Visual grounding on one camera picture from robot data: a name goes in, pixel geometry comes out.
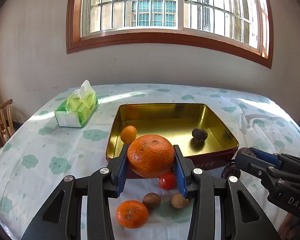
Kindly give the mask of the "person's right hand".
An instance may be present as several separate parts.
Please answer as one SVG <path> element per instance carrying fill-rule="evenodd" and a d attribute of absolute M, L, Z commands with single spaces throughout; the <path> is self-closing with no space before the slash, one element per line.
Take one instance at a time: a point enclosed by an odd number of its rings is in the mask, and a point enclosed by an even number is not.
<path fill-rule="evenodd" d="M 300 218 L 288 213 L 277 232 L 282 240 L 300 239 Z"/>

